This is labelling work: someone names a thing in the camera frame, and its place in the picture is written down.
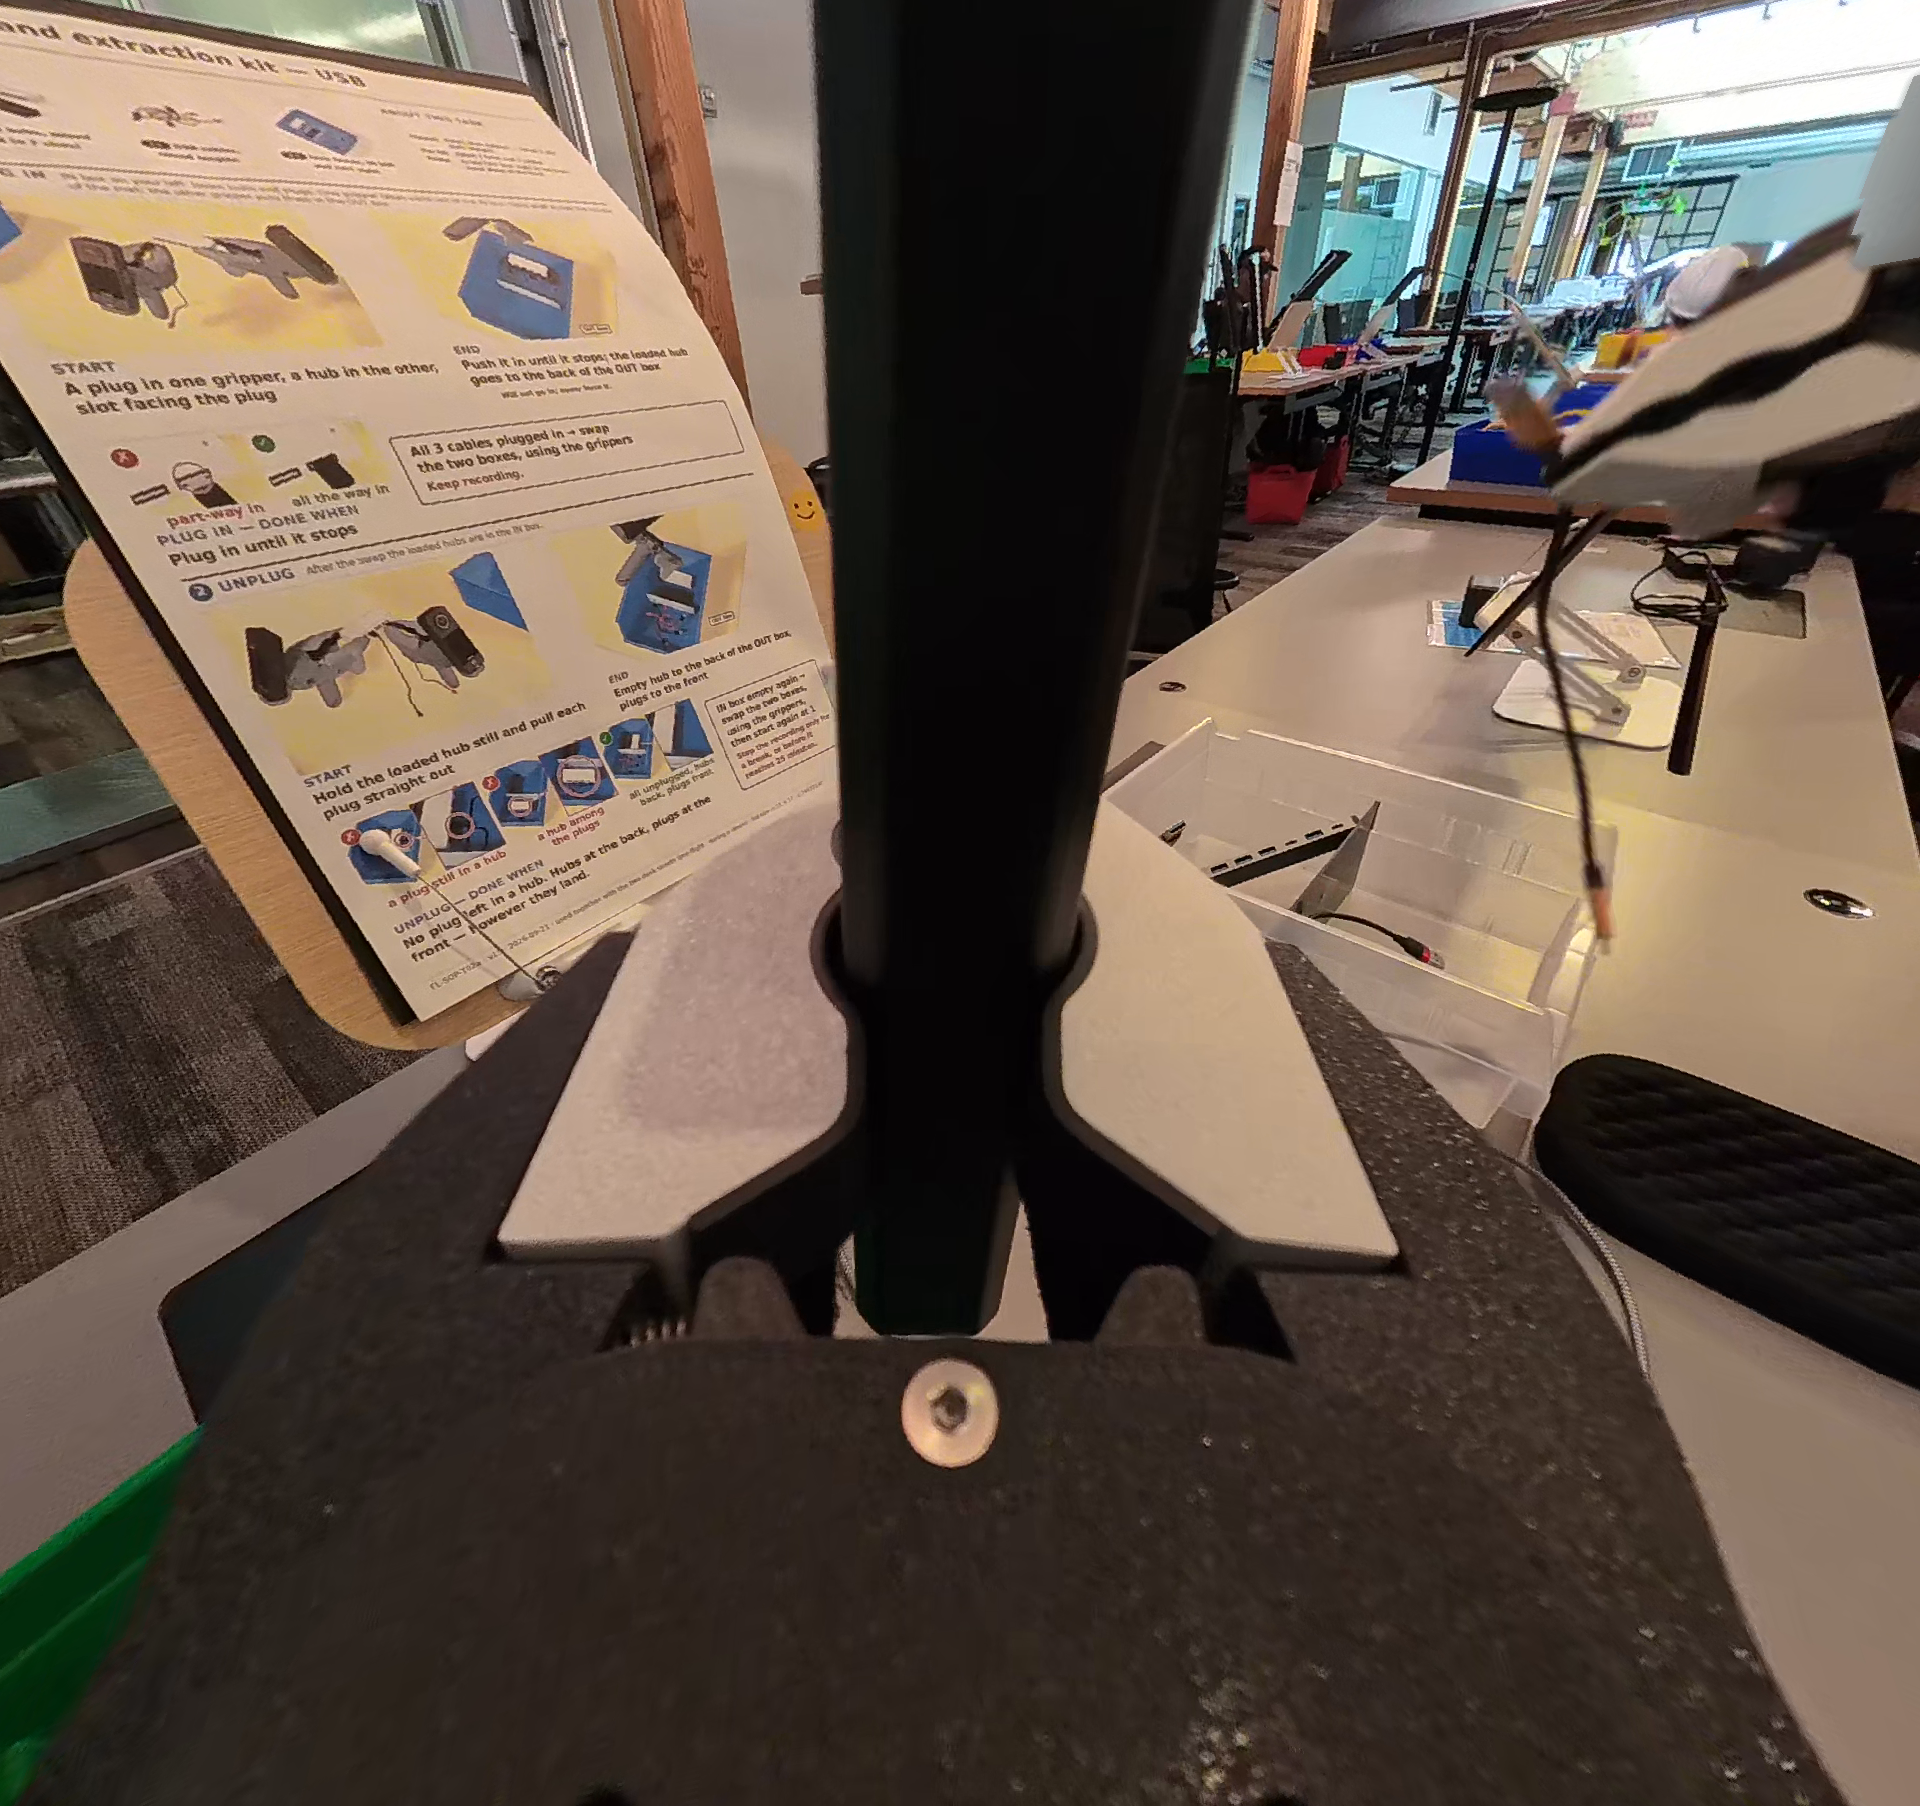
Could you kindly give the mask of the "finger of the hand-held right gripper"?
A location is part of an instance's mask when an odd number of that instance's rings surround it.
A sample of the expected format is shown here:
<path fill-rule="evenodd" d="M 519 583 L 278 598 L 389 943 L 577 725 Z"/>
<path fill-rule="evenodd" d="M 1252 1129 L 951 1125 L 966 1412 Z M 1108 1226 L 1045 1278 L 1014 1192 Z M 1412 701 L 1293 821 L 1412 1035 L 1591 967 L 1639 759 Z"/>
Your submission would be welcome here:
<path fill-rule="evenodd" d="M 1606 404 L 1550 474 L 1569 512 L 1655 503 L 1676 527 L 1736 527 L 1774 493 L 1883 487 L 1907 466 L 1907 352 L 1846 343 L 1822 359 L 1748 359 L 1636 411 Z"/>
<path fill-rule="evenodd" d="M 1741 269 L 1690 335 L 1565 436 L 1565 448 L 1613 448 L 1786 393 L 1858 327 L 1872 287 L 1858 256 L 1860 231 L 1822 224 L 1786 249 L 1786 256 Z"/>

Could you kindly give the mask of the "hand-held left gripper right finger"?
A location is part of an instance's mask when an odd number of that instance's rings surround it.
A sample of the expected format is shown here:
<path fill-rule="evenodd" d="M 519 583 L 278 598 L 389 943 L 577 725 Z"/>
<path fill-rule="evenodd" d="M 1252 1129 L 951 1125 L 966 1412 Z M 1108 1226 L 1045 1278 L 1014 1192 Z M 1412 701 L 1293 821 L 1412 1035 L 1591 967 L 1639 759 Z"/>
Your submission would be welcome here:
<path fill-rule="evenodd" d="M 1094 807 L 1063 994 L 1063 1102 L 1253 1269 L 1384 1269 L 1399 1241 L 1261 928 L 1115 804 Z"/>

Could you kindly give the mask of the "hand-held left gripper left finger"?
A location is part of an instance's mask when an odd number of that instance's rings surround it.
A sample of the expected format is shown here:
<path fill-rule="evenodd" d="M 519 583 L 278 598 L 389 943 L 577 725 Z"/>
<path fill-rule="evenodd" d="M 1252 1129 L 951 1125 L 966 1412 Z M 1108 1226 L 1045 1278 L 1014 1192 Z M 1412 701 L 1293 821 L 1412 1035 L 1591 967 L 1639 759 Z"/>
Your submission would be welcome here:
<path fill-rule="evenodd" d="M 512 1262 L 693 1266 L 751 1177 L 845 1108 L 845 1024 L 809 937 L 834 825 L 760 825 L 636 920 L 498 1224 Z"/>

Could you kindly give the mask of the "black cable gold plug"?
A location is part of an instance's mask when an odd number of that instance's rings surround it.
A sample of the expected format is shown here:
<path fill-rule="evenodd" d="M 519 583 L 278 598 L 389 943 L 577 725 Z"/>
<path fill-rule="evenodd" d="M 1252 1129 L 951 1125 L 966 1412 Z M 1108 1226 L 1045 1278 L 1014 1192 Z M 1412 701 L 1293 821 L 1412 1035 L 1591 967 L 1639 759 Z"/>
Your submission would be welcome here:
<path fill-rule="evenodd" d="M 1559 427 L 1554 427 L 1550 406 L 1522 380 L 1499 380 L 1499 417 L 1510 427 L 1510 442 L 1522 448 L 1537 448 L 1546 463 L 1554 453 Z M 1580 897 L 1589 897 L 1600 948 L 1608 948 L 1613 943 L 1613 897 L 1608 897 L 1608 875 L 1600 865 L 1600 821 L 1591 821 L 1580 732 L 1569 725 L 1569 689 L 1565 689 L 1565 670 L 1559 670 L 1554 631 L 1550 631 L 1559 568 L 1565 568 L 1565 527 L 1550 527 L 1550 552 L 1546 552 L 1537 598 L 1532 598 L 1532 639 L 1537 639 L 1537 670 L 1550 675 L 1554 727 L 1559 727 L 1565 766 L 1569 766 Z"/>

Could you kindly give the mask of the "clear plastic bin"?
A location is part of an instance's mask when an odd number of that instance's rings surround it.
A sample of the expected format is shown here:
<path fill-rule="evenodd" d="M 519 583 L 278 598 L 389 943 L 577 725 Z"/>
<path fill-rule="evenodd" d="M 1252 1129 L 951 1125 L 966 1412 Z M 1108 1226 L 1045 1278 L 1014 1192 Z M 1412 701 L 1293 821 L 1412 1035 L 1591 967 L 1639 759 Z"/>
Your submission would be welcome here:
<path fill-rule="evenodd" d="M 1267 943 L 1297 948 L 1484 1141 L 1522 1153 L 1600 962 L 1576 821 L 1412 766 L 1212 716 L 1144 744 L 1105 798 L 1202 875 L 1310 832 L 1376 825 L 1345 913 L 1415 934 L 1442 972 L 1376 934 L 1293 918 L 1306 865 L 1225 882 Z"/>

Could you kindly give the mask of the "tall black USB hub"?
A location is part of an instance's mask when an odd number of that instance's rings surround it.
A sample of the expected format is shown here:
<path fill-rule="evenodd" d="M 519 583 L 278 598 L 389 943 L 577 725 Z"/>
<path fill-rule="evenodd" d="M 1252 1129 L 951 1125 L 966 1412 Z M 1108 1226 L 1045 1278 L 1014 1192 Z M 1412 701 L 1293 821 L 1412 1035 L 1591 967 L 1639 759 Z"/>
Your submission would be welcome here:
<path fill-rule="evenodd" d="M 1253 0 L 809 0 L 859 1312 L 999 1312 L 1014 1207 L 1146 1224 L 1063 1108 L 1090 834 Z"/>

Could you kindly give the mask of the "green plastic bin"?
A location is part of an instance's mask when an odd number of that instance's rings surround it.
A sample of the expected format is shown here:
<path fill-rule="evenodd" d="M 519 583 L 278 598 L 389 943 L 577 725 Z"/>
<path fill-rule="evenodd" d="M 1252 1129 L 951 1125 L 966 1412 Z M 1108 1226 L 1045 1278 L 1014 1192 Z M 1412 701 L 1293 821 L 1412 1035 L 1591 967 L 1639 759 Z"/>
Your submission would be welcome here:
<path fill-rule="evenodd" d="M 43 1537 L 0 1580 L 0 1802 L 21 1802 L 38 1757 L 83 1704 L 155 1554 L 200 1432 Z"/>

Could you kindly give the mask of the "black power adapter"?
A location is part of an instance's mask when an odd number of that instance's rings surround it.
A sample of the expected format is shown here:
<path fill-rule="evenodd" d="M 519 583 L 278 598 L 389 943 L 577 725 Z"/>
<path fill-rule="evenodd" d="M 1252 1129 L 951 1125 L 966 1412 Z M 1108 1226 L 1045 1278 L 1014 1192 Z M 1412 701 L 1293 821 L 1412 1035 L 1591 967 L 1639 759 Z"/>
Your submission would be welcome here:
<path fill-rule="evenodd" d="M 1654 593 L 1655 579 L 1696 592 L 1701 598 L 1779 593 L 1819 562 L 1822 542 L 1805 532 L 1727 532 L 1711 542 L 1662 542 L 1655 568 L 1639 574 L 1636 607 L 1654 615 L 1684 615 L 1690 593 Z"/>

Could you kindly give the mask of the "blue storage bin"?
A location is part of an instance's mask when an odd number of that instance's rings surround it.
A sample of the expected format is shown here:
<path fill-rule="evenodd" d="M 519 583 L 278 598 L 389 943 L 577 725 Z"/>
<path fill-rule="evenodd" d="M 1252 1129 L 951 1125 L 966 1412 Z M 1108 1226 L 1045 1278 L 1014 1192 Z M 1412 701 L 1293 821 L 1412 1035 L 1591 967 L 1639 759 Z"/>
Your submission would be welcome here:
<path fill-rule="evenodd" d="M 1580 380 L 1580 388 L 1569 388 L 1569 393 L 1554 393 L 1546 406 L 1550 406 L 1550 425 L 1565 436 L 1565 427 L 1576 427 L 1606 396 L 1608 396 L 1608 388 L 1589 388 L 1589 380 Z M 1493 485 L 1493 487 L 1546 487 L 1546 485 L 1550 485 L 1546 453 L 1530 448 L 1530 443 L 1506 427 L 1504 411 L 1455 427 L 1446 474 L 1455 474 L 1455 485 Z"/>

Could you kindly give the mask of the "white board stand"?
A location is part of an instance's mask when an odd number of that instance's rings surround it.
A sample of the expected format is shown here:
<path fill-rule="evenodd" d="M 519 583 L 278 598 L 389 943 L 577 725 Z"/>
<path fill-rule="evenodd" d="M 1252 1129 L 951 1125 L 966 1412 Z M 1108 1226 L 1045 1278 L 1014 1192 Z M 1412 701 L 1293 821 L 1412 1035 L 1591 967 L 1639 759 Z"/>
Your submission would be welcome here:
<path fill-rule="evenodd" d="M 1504 644 L 1520 655 L 1499 689 L 1499 716 L 1520 727 L 1569 727 L 1618 748 L 1670 748 L 1684 701 L 1684 662 L 1636 612 L 1522 607 Z"/>

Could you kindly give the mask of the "black office chair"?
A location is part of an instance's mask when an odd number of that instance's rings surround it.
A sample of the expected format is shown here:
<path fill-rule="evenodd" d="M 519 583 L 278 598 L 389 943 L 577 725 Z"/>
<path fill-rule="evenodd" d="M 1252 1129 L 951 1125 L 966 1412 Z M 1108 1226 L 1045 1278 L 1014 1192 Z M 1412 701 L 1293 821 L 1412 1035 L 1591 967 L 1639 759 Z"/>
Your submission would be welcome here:
<path fill-rule="evenodd" d="M 1226 453 L 1240 396 L 1226 365 L 1192 365 L 1177 396 L 1177 436 L 1146 532 L 1146 579 L 1132 628 L 1132 662 L 1207 631 L 1234 574 L 1218 568 L 1226 519 Z"/>

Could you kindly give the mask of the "black textured wrist rest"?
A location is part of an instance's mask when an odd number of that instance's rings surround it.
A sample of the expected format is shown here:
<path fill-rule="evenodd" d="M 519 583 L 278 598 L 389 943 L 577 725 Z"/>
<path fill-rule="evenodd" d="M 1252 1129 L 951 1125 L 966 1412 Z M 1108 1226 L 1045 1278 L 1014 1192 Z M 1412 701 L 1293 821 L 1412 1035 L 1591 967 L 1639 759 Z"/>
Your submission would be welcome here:
<path fill-rule="evenodd" d="M 1920 1382 L 1920 1171 L 1639 1062 L 1569 1062 L 1532 1161 L 1613 1241 L 1887 1375 Z"/>

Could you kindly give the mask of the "printed instruction sheet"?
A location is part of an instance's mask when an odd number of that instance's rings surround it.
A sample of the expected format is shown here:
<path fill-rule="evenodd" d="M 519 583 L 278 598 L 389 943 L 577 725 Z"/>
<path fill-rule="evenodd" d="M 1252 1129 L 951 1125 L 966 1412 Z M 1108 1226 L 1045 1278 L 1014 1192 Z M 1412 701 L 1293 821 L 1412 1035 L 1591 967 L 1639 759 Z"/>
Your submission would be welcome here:
<path fill-rule="evenodd" d="M 3 377 L 401 1024 L 839 791 L 751 406 L 524 87 L 75 0 L 0 47 Z"/>

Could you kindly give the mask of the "black angled post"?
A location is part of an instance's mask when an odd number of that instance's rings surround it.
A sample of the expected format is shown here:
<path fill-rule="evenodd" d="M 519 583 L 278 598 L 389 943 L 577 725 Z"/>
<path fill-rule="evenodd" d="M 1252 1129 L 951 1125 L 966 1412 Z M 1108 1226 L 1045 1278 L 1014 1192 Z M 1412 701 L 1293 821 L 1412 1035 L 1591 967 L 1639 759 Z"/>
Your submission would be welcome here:
<path fill-rule="evenodd" d="M 1696 607 L 1690 670 L 1684 670 L 1684 689 L 1677 689 L 1676 732 L 1670 732 L 1676 776 L 1696 773 L 1696 738 L 1701 738 L 1701 714 L 1704 714 L 1704 689 L 1711 689 L 1720 612 L 1727 612 L 1727 592 L 1720 592 L 1716 568 L 1704 568 L 1701 607 Z"/>

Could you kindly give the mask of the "wooden post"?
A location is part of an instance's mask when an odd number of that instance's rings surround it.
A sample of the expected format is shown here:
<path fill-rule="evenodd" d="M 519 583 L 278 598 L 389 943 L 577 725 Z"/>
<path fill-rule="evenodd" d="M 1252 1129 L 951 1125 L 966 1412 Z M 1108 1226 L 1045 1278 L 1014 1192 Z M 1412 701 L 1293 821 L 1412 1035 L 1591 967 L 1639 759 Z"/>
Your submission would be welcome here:
<path fill-rule="evenodd" d="M 1327 0 L 1269 0 L 1278 7 L 1278 56 L 1269 56 L 1269 95 L 1261 127 L 1261 190 L 1253 190 L 1253 250 L 1282 269 L 1293 190 L 1306 160 L 1306 107 L 1310 107 L 1310 60 L 1317 43 Z"/>
<path fill-rule="evenodd" d="M 603 0 L 603 22 L 609 33 L 629 158 L 653 209 L 660 250 L 689 284 L 726 368 L 751 393 L 689 0 Z"/>

